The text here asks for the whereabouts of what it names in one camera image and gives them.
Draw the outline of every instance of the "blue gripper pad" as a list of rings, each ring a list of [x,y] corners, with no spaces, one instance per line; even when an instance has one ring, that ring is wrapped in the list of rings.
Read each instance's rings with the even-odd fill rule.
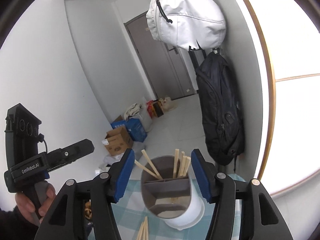
[[[205,198],[207,200],[207,202],[210,202],[211,194],[210,194],[209,180],[207,178],[207,175],[204,172],[204,169],[202,168],[201,162],[196,154],[196,151],[199,151],[199,150],[195,149],[191,153],[192,168],[193,168],[193,171],[195,172],[196,179],[197,179],[202,197]]]
[[[127,151],[130,151],[130,152],[127,155],[127,158],[125,160],[123,160],[123,158],[126,157]],[[132,172],[132,169],[133,169],[133,165],[134,165],[134,160],[135,160],[134,151],[132,149],[127,149],[127,151],[122,156],[121,161],[114,163],[112,165],[112,167],[113,167],[114,165],[117,164],[117,165],[119,165],[118,167],[121,168],[120,172],[118,173],[117,180],[115,182],[116,191],[113,195],[115,203],[117,203],[119,201],[119,199],[123,197],[125,189],[127,187],[128,181],[129,181],[129,178],[130,178],[130,175],[131,175],[131,172]]]
[[[44,177],[45,177],[45,179],[50,179],[49,172],[44,171],[43,173],[44,173]]]

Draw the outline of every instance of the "white cloth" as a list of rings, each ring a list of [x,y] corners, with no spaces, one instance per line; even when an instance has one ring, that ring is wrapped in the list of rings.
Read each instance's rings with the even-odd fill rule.
[[[141,105],[138,103],[129,106],[127,110],[124,112],[123,118],[127,121],[130,116],[134,116],[136,113],[139,113],[140,109]]]
[[[147,13],[153,39],[186,50],[211,49],[220,46],[226,35],[226,22],[213,0],[160,0],[172,23],[160,14],[156,0]]]
[[[107,155],[107,156],[104,157],[103,162],[105,164],[112,165],[112,164],[114,164],[116,162],[119,162],[123,155],[124,155],[124,153],[121,153],[121,154],[118,154],[118,155],[114,155],[114,156]]]

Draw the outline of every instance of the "camera lens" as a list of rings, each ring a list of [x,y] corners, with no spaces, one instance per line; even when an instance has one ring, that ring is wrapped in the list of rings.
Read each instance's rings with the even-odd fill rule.
[[[35,137],[38,137],[38,129],[37,128],[34,128],[33,129],[33,135],[35,136]]]
[[[24,120],[21,119],[21,120],[20,120],[20,130],[21,130],[21,131],[24,131],[25,128],[26,128],[26,124],[25,124]]]
[[[28,122],[27,124],[27,135],[31,136],[32,135],[32,124]]]

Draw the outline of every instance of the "gray grip handle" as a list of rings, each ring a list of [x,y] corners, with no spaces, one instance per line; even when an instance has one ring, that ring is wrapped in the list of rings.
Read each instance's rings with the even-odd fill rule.
[[[35,184],[35,190],[38,195],[38,199],[40,204],[42,205],[44,201],[48,198],[47,197],[47,188],[48,188],[49,183],[47,181],[41,181]],[[40,226],[39,218],[37,214],[34,212],[31,214],[33,217],[33,220],[37,224],[37,226]]]

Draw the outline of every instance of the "black sleeve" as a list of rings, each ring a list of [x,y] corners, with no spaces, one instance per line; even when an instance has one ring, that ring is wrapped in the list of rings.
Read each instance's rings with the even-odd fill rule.
[[[1,240],[34,240],[38,227],[28,222],[16,206],[13,211],[0,209]]]

